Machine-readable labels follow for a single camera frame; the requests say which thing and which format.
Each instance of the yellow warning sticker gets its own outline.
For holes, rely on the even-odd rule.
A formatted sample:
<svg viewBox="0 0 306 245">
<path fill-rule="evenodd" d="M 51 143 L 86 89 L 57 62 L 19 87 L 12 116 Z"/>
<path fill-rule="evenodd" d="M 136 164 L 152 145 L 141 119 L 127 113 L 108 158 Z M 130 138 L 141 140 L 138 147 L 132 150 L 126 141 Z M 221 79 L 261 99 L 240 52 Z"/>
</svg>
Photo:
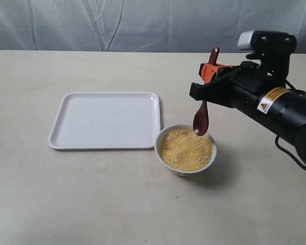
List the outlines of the yellow warning sticker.
<svg viewBox="0 0 306 245">
<path fill-rule="evenodd" d="M 272 101 L 276 101 L 281 95 L 288 93 L 289 90 L 287 90 L 284 87 L 276 87 L 273 88 L 272 90 L 270 90 L 265 97 L 272 100 Z"/>
<path fill-rule="evenodd" d="M 266 114 L 272 106 L 273 102 L 287 92 L 289 92 L 289 90 L 284 87 L 273 88 L 261 99 L 257 109 Z"/>
</svg>

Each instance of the white plastic tray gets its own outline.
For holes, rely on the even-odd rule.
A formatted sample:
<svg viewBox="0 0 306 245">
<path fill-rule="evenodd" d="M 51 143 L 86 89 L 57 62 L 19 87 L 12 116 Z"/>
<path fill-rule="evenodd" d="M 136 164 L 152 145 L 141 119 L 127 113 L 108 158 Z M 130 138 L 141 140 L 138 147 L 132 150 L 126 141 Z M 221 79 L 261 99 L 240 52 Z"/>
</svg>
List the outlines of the white plastic tray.
<svg viewBox="0 0 306 245">
<path fill-rule="evenodd" d="M 150 92 L 75 92 L 64 97 L 49 135 L 57 150 L 154 147 L 159 97 Z"/>
</svg>

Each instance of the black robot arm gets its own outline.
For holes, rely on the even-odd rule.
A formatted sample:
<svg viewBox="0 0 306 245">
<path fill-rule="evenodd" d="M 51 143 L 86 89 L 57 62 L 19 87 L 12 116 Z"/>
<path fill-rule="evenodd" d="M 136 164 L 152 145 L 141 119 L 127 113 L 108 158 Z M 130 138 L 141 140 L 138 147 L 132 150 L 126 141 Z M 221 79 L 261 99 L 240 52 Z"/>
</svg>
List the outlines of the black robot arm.
<svg viewBox="0 0 306 245">
<path fill-rule="evenodd" d="M 276 135 L 276 146 L 306 170 L 305 92 L 295 89 L 286 80 L 290 55 L 296 44 L 296 38 L 287 33 L 243 33 L 238 47 L 253 49 L 246 58 L 259 59 L 261 65 L 244 61 L 239 66 L 220 69 L 216 79 L 204 85 L 193 83 L 190 96 L 197 101 L 208 101 L 243 112 L 272 131 Z M 199 73 L 204 79 L 202 68 L 201 65 Z M 305 165 L 278 144 L 279 137 L 296 148 Z"/>
</svg>

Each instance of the white table surface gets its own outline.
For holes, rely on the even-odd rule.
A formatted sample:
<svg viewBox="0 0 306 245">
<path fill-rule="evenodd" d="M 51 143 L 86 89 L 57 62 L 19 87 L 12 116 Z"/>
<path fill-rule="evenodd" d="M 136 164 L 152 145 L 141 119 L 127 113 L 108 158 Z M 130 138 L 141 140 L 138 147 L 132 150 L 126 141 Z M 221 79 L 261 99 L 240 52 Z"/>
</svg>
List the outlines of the white table surface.
<svg viewBox="0 0 306 245">
<path fill-rule="evenodd" d="M 0 244 L 306 244 L 306 172 L 235 109 L 209 105 L 219 152 L 196 178 L 173 175 L 152 150 L 49 147 L 74 91 L 151 91 L 165 126 L 191 123 L 190 84 L 208 57 L 0 51 Z M 288 79 L 306 90 L 306 55 L 292 56 Z"/>
</svg>

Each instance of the yellow powder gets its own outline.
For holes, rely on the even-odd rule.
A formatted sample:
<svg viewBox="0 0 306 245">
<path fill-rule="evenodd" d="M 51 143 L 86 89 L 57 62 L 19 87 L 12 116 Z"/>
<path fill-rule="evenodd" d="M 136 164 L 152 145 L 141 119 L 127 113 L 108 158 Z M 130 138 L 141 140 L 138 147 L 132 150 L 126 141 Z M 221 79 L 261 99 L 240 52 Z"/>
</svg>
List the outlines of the yellow powder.
<svg viewBox="0 0 306 245">
<path fill-rule="evenodd" d="M 182 171 L 196 171 L 205 167 L 212 154 L 212 146 L 204 136 L 185 129 L 167 133 L 160 149 L 161 158 L 171 167 Z"/>
</svg>

